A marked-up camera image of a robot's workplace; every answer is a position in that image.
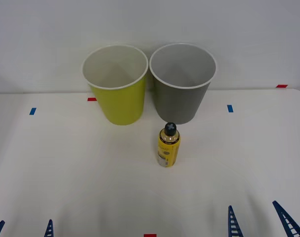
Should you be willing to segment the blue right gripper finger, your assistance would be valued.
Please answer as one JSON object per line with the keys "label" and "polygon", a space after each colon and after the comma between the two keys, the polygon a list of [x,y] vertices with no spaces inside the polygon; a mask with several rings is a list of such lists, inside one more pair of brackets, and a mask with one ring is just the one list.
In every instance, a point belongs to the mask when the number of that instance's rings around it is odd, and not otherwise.
{"label": "blue right gripper finger", "polygon": [[278,214],[287,237],[300,237],[300,226],[295,220],[277,201],[273,201],[272,204]]}
{"label": "blue right gripper finger", "polygon": [[228,207],[228,236],[243,237],[243,233],[231,205]]}

